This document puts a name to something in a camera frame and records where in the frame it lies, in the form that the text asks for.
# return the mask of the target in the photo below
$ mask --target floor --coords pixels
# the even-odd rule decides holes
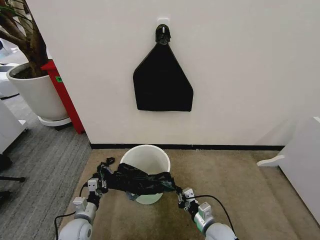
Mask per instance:
[[[315,240],[320,228],[302,200],[277,167],[259,168],[256,162],[277,151],[165,150],[177,185],[195,194],[210,194],[225,205],[240,240]],[[74,196],[106,157],[115,157],[116,170],[126,149],[95,149],[84,168]],[[215,219],[227,224],[221,207],[212,199]],[[130,201],[125,193],[110,190],[100,201],[92,240],[201,240],[189,214],[177,206],[175,193],[165,193],[152,205]],[[67,213],[73,212],[69,205]],[[71,217],[66,217],[61,227]]]
[[[86,134],[72,126],[60,131],[42,125],[23,98],[2,100],[28,130],[6,151],[13,165],[2,176],[27,177],[26,182],[0,181],[0,191],[11,191],[0,205],[0,240],[53,239],[54,218],[63,214],[91,148]]]

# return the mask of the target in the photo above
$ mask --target chair leg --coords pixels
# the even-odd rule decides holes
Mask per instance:
[[[26,178],[25,177],[0,176],[0,180],[17,181],[17,182],[23,183],[26,180]]]
[[[11,192],[9,191],[0,191],[0,204],[7,200],[10,197]]]

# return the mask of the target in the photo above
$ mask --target white plastic bin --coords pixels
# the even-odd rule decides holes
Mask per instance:
[[[161,148],[153,145],[139,145],[131,148],[122,157],[120,163],[129,164],[147,174],[170,172],[170,160]],[[136,201],[140,204],[154,204],[163,193],[141,195]]]

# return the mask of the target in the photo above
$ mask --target black bag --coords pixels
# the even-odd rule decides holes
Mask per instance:
[[[156,45],[135,69],[133,84],[136,105],[145,111],[190,112],[194,91],[181,69],[169,42],[165,24],[156,28]]]

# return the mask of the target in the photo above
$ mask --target black wire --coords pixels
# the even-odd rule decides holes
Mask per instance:
[[[221,207],[223,208],[223,210],[225,212],[226,217],[229,220],[230,227],[231,227],[232,231],[234,232],[234,234],[236,234],[234,226],[233,226],[233,224],[231,222],[231,219],[229,217],[229,214],[228,214],[225,206],[222,204],[222,202],[218,198],[216,198],[215,196],[212,196],[212,195],[198,195],[198,196],[193,196],[193,197],[187,197],[187,199],[197,199],[197,198],[204,198],[204,197],[213,198],[214,200],[216,200],[221,205]]]
[[[85,184],[82,185],[81,190],[80,190],[79,197],[81,197],[82,190],[83,190],[85,187],[87,187],[87,186],[88,186],[87,183],[85,183]],[[55,239],[56,239],[56,240],[59,240],[57,219],[59,219],[59,218],[64,218],[64,217],[69,217],[69,216],[71,216],[71,215],[73,215],[73,214],[75,214],[75,213],[76,213],[76,212],[74,211],[74,212],[69,213],[69,214],[66,214],[66,215],[60,215],[60,216],[56,216],[56,217],[55,217],[55,219],[54,219],[54,229],[55,229]]]
[[[81,197],[82,190],[83,190],[85,187],[87,187],[87,186],[88,186],[88,184],[87,184],[87,183],[85,183],[85,184],[83,184],[83,185],[82,185],[82,187],[81,187],[81,189],[80,189],[79,197]]]
[[[55,228],[55,239],[56,240],[59,240],[59,233],[58,233],[58,225],[57,225],[57,219],[59,218],[64,218],[64,217],[68,217],[68,216],[71,216],[73,214],[75,214],[76,212],[74,211],[73,213],[69,213],[69,214],[66,214],[66,215],[60,215],[60,216],[56,216],[55,219],[54,219],[54,228]]]

